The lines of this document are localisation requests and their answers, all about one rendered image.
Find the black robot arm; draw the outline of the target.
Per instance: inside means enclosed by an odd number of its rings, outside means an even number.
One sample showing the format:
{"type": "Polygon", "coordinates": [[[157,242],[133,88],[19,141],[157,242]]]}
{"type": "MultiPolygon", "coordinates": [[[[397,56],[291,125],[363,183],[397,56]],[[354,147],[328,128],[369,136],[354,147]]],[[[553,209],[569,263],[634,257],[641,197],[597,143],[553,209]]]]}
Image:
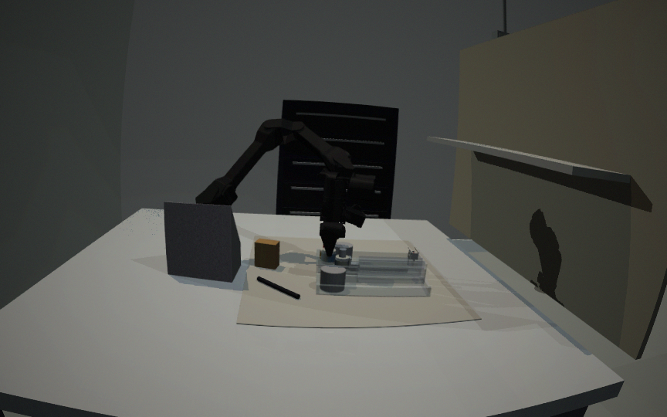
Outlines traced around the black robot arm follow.
{"type": "MultiPolygon", "coordinates": [[[[302,121],[269,119],[262,123],[256,132],[255,140],[229,169],[229,172],[215,179],[195,198],[196,204],[232,205],[238,198],[235,192],[238,184],[263,154],[293,141],[300,141],[327,166],[317,175],[318,178],[324,178],[323,196],[345,198],[347,187],[347,194],[352,199],[374,201],[376,177],[355,174],[355,167],[352,165],[349,152],[341,147],[329,145],[318,134],[306,127],[302,121]],[[293,133],[283,136],[281,128],[293,133]]],[[[348,207],[345,204],[340,223],[348,222],[361,228],[365,219],[366,215],[361,212],[359,205],[354,204],[348,207]]]]}

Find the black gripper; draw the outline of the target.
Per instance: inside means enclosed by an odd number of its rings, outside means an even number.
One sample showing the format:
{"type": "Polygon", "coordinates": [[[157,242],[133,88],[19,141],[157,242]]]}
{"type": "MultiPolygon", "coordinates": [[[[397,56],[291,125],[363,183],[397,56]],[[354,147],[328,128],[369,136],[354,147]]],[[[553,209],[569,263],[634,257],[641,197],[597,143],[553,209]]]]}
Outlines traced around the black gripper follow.
{"type": "Polygon", "coordinates": [[[327,256],[332,256],[339,238],[345,238],[346,229],[340,222],[345,198],[329,198],[323,196],[322,212],[320,213],[320,237],[327,256]]]}

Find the brown block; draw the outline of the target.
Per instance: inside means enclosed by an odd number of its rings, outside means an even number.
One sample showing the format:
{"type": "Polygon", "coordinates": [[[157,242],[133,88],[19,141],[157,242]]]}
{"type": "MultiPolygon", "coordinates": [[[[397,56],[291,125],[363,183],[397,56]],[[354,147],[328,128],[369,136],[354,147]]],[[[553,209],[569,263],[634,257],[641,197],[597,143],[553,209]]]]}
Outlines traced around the brown block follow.
{"type": "Polygon", "coordinates": [[[279,266],[279,241],[258,239],[255,246],[255,267],[276,269],[279,266]]]}

